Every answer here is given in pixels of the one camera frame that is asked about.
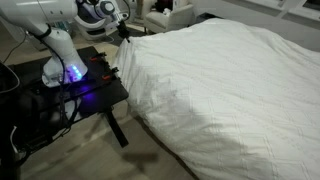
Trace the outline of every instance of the floor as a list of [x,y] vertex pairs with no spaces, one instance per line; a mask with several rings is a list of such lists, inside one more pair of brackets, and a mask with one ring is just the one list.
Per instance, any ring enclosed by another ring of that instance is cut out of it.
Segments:
[[[129,27],[143,31],[139,26]],[[17,42],[1,25],[0,34],[0,59],[3,60]],[[76,48],[94,46],[99,52],[106,52],[109,62],[113,62],[118,49],[112,44],[86,41],[77,32],[73,41]],[[12,54],[8,64],[46,56],[49,56],[48,51],[39,52],[24,43]],[[152,135],[142,119],[127,115],[126,102],[117,104],[114,114],[130,143],[127,147],[120,147],[106,119],[94,115],[75,124],[69,134],[32,155],[21,168],[21,179],[195,179],[181,160]]]

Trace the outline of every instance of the cable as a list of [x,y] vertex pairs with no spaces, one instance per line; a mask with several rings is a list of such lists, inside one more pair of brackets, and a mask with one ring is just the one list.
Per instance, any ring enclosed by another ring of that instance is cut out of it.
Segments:
[[130,6],[129,6],[129,3],[126,1],[126,0],[123,0],[124,3],[126,3],[127,7],[128,7],[128,11],[129,11],[129,16],[127,17],[127,19],[125,21],[127,21],[128,19],[130,19],[130,16],[131,16],[131,9],[130,9]]
[[24,43],[24,41],[26,41],[26,39],[27,39],[27,33],[26,33],[25,31],[23,31],[23,32],[24,32],[23,40],[22,40],[16,47],[14,47],[14,48],[11,49],[11,51],[9,52],[9,54],[7,55],[7,57],[6,57],[6,58],[4,59],[4,61],[2,62],[3,64],[6,63],[6,61],[9,59],[11,53],[12,53],[14,50],[18,49],[18,48]]
[[57,139],[63,137],[64,135],[68,134],[71,131],[71,128],[65,128],[56,138],[52,140],[52,143],[55,142]]
[[111,37],[111,36],[106,36],[106,37],[110,38],[111,40],[110,41],[106,41],[105,43],[113,43],[114,42],[113,37]]
[[13,88],[9,89],[9,90],[4,90],[4,91],[0,91],[0,94],[4,94],[4,93],[7,93],[7,92],[11,92],[13,90],[15,90],[16,88],[18,88],[20,86],[20,79],[19,77],[16,75],[16,73],[14,73],[9,67],[7,67],[6,65],[4,65],[2,62],[1,64],[6,67],[14,76],[15,78],[17,79],[17,85],[14,86]]
[[63,122],[63,119],[65,118],[65,105],[64,105],[64,90],[63,90],[63,85],[65,83],[65,74],[66,74],[66,67],[65,64],[63,62],[63,59],[60,57],[60,55],[50,46],[48,45],[45,41],[43,41],[42,39],[38,39],[42,44],[44,44],[54,55],[56,55],[61,63],[62,66],[62,79],[60,83],[60,96],[59,96],[59,100],[60,100],[60,121]]

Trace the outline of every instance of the table leg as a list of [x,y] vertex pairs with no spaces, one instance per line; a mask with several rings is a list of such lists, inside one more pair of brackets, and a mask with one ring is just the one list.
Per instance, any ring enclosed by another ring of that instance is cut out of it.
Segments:
[[108,120],[108,123],[109,123],[113,133],[117,137],[117,139],[120,143],[120,146],[122,148],[126,147],[129,144],[129,142],[128,142],[127,138],[125,137],[125,135],[123,134],[121,128],[119,127],[117,120],[114,118],[114,116],[112,114],[112,110],[111,109],[107,110],[104,114]]

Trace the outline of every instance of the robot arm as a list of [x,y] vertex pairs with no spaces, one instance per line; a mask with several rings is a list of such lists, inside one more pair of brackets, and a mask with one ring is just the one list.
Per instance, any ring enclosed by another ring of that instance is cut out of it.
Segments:
[[0,16],[9,23],[20,26],[50,47],[52,57],[43,68],[42,80],[48,87],[80,81],[87,67],[79,57],[70,35],[60,29],[51,29],[47,23],[73,19],[78,14],[77,3],[87,6],[98,19],[111,17],[119,35],[129,37],[114,0],[0,0]]
[[111,18],[111,22],[105,29],[117,27],[119,36],[128,39],[129,31],[126,28],[124,20],[127,14],[122,14],[115,0],[76,0],[77,4],[84,7],[87,12],[96,20]]

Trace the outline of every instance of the white bed sheet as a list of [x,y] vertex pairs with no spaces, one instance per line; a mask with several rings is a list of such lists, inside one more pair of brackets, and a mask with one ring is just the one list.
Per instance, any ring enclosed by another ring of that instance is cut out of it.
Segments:
[[131,107],[200,179],[320,179],[320,54],[208,20],[124,41]]

